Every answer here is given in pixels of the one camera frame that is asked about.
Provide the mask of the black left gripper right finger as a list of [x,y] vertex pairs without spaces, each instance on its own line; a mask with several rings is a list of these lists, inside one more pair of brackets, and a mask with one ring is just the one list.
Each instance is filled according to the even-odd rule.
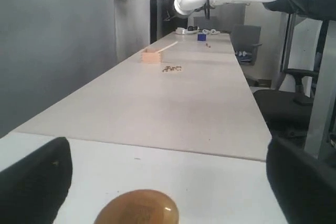
[[274,137],[266,173],[288,223],[335,223],[335,169]]

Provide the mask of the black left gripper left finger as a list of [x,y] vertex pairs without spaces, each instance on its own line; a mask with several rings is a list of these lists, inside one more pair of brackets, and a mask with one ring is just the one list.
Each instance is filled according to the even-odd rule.
[[68,195],[72,173],[65,137],[1,171],[1,223],[53,223]]

